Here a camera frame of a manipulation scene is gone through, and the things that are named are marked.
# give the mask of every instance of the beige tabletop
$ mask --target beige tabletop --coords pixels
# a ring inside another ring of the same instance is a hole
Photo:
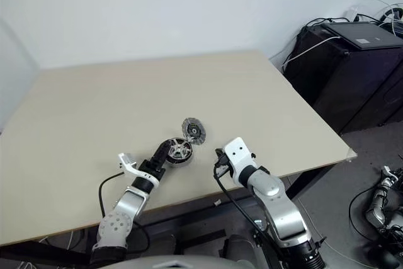
[[[0,244],[99,222],[98,186],[120,171],[118,153],[149,158],[187,117],[206,141],[167,169],[147,209],[219,192],[214,149],[238,136],[278,176],[356,156],[259,52],[42,71],[0,136]],[[131,181],[104,186],[107,211]]]

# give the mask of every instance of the gray floor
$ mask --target gray floor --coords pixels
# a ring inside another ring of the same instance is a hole
[[[358,192],[369,188],[378,180],[381,166],[389,165],[392,169],[403,167],[403,161],[399,157],[399,154],[403,156],[403,122],[353,132],[344,135],[343,139],[358,153],[358,158],[350,163],[336,165],[325,177],[307,191],[300,201],[307,209],[319,232],[327,236],[327,242],[333,248],[350,258],[368,264],[365,256],[368,243],[350,228],[348,223],[348,204]],[[284,178],[283,181],[286,186],[289,186],[287,178]],[[353,219],[365,234],[371,236],[372,230],[360,218],[361,207],[367,198],[367,195],[362,195],[356,201],[353,207]],[[296,201],[296,204],[307,221],[314,239],[321,238],[315,232],[300,203]],[[254,218],[262,217],[262,212],[257,207],[249,207],[246,210]],[[182,227],[178,232],[174,233],[176,238],[188,239],[219,229],[225,229],[227,234],[238,233],[247,236],[250,236],[251,230],[242,215],[234,210],[226,215]],[[64,247],[67,246],[69,234],[63,234],[50,240],[55,245]],[[162,235],[160,240],[156,240],[153,243],[147,255],[170,253],[173,249],[173,243],[173,238],[169,234]],[[219,239],[208,244],[189,248],[185,253],[218,256],[218,251],[222,248],[223,243],[224,240]],[[84,244],[75,250],[80,251],[83,247]],[[338,255],[326,245],[321,248],[321,254],[329,268],[332,269],[365,268]],[[17,268],[18,265],[19,262],[16,261],[0,260],[0,268]],[[38,267],[44,269],[53,268],[45,265],[39,265]]]

